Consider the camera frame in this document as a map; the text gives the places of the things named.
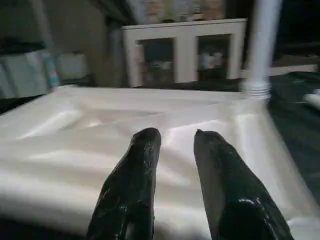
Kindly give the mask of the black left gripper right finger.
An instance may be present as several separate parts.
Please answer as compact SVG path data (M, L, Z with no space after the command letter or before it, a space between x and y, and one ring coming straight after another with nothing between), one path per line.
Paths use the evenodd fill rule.
M218 132L197 130L193 152L213 240L291 240L260 179Z

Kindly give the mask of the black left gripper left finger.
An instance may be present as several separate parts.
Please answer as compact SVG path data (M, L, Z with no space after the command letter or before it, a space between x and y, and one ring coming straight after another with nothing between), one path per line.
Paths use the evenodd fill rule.
M88 240L151 240L161 134L135 133L124 156L105 180L88 225Z

